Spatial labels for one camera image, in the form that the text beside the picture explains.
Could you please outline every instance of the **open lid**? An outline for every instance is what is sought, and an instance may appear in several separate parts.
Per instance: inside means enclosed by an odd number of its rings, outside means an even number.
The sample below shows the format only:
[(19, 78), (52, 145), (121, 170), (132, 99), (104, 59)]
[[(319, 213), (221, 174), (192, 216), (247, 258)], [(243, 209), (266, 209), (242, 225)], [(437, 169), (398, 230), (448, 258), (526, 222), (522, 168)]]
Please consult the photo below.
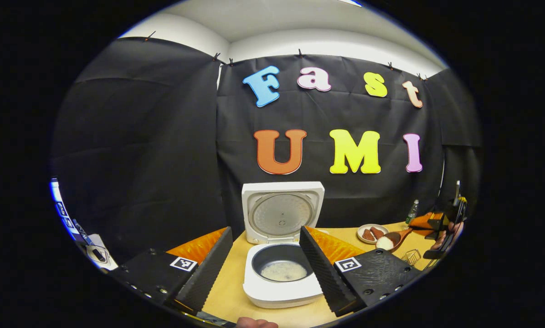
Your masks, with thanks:
[(244, 184), (246, 239), (255, 244), (298, 241), (301, 226), (317, 224), (324, 193), (318, 181)]

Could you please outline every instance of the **blue letter f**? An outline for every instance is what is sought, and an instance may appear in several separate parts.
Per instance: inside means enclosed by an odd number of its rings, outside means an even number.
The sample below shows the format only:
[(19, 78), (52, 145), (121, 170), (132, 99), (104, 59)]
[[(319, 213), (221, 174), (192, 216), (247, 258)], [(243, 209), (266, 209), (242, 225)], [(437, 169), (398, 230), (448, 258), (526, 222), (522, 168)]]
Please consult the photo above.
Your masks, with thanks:
[(242, 80), (242, 83), (250, 85), (254, 95), (256, 95), (256, 106), (262, 107), (268, 103), (274, 102), (279, 98), (278, 92), (272, 92), (268, 87), (273, 87), (278, 89), (279, 83), (274, 75), (267, 74), (278, 74), (279, 70), (275, 66), (269, 66), (265, 69), (262, 69)]

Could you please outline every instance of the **plastic bottle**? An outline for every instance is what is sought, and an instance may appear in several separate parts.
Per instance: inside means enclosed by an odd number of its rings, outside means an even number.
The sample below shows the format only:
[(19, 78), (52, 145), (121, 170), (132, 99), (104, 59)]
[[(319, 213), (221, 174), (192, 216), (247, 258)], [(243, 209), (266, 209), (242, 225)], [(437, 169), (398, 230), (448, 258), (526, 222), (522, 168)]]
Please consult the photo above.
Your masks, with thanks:
[(414, 200), (414, 204), (412, 204), (412, 208), (410, 209), (410, 212), (408, 212), (408, 215), (406, 215), (406, 226), (410, 224), (412, 219), (416, 218), (417, 211), (418, 211), (418, 200)]

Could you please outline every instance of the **wire basket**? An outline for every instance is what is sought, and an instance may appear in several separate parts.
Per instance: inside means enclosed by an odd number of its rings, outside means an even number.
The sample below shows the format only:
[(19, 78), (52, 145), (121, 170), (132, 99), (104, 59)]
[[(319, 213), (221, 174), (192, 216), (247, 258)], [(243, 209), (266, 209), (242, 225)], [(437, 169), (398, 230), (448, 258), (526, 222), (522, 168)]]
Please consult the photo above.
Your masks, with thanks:
[(401, 259), (411, 266), (414, 266), (414, 264), (421, 259), (421, 255), (418, 249), (413, 249), (412, 251), (407, 251)]

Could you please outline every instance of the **white plate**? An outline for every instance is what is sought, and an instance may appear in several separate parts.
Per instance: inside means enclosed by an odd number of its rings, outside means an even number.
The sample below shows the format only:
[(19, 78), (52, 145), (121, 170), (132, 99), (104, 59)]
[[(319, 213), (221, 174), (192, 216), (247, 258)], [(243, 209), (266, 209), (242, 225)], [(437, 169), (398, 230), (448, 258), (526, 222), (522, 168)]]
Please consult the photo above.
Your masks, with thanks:
[(385, 228), (383, 226), (380, 226), (379, 224), (364, 224), (363, 226), (358, 228), (358, 238), (360, 239), (360, 241), (363, 241), (366, 244), (375, 244), (376, 243), (376, 241), (369, 241), (367, 239), (362, 238), (362, 235), (364, 234), (364, 230), (370, 229), (372, 227), (380, 230), (384, 234), (389, 233), (387, 228)]

